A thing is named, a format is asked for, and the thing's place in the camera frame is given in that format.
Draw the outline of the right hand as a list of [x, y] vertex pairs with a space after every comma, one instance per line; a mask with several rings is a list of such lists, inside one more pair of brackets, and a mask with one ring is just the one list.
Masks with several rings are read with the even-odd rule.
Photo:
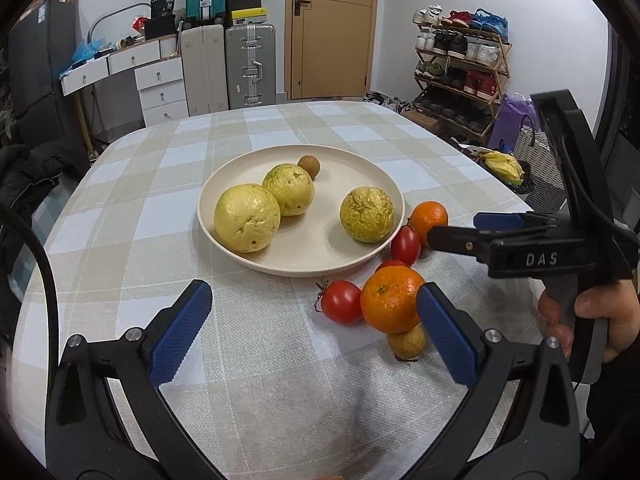
[[[561, 306], [543, 292], [538, 311], [546, 322], [546, 334], [560, 342], [564, 356], [569, 358], [574, 333], [570, 326], [561, 323]], [[608, 345], [603, 353], [605, 363], [617, 358], [639, 335], [639, 300], [633, 281], [617, 281], [586, 290], [577, 297], [574, 312], [578, 318], [608, 320]]]

